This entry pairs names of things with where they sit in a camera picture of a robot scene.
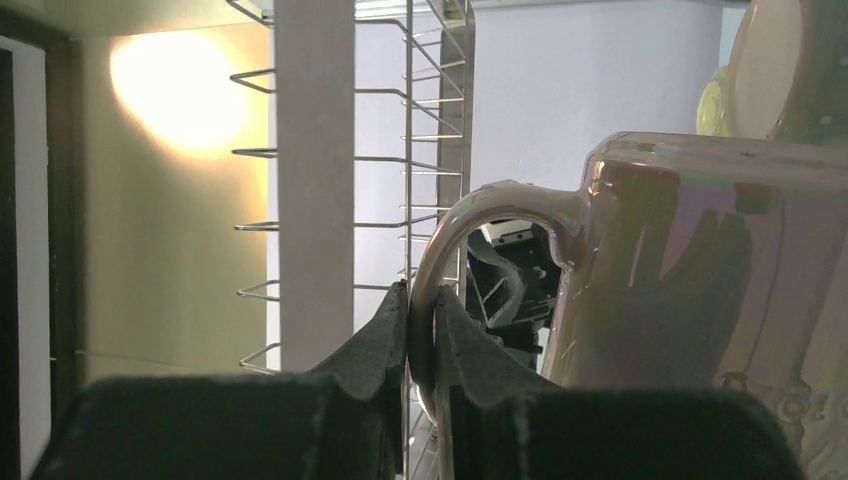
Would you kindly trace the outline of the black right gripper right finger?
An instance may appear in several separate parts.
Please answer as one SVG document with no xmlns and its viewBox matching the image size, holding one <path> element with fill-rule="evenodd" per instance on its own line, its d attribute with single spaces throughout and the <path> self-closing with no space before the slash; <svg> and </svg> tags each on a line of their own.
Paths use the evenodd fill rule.
<svg viewBox="0 0 848 480">
<path fill-rule="evenodd" d="M 435 303 L 434 413 L 444 479 L 799 479 L 753 397 L 579 390 L 518 363 L 450 288 Z"/>
</svg>

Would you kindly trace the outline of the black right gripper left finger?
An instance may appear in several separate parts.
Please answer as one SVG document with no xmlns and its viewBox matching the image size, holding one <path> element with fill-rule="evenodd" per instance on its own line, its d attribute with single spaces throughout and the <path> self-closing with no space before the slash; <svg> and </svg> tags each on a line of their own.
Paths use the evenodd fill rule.
<svg viewBox="0 0 848 480">
<path fill-rule="evenodd" d="M 407 287 L 319 365 L 110 377 L 53 432 L 36 479 L 392 479 L 403 469 Z"/>
</svg>

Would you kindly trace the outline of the iridescent pale pink mug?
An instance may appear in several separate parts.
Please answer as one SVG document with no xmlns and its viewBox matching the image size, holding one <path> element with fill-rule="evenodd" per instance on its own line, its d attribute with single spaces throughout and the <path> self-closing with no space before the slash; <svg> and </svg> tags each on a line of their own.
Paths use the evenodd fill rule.
<svg viewBox="0 0 848 480">
<path fill-rule="evenodd" d="M 443 217 L 417 270 L 408 358 L 434 403 L 433 310 L 472 231 L 545 227 L 564 273 L 543 376 L 565 387 L 757 397 L 810 479 L 847 475 L 847 149 L 622 132 L 581 186 L 505 180 Z"/>
</svg>

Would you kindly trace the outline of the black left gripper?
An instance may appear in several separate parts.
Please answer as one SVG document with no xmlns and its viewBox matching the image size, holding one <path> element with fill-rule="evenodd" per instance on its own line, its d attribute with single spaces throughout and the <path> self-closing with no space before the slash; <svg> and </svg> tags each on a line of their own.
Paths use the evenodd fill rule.
<svg viewBox="0 0 848 480">
<path fill-rule="evenodd" d="M 466 310 L 528 368 L 541 360 L 539 332 L 551 325 L 560 276 L 540 225 L 496 221 L 468 236 Z"/>
</svg>

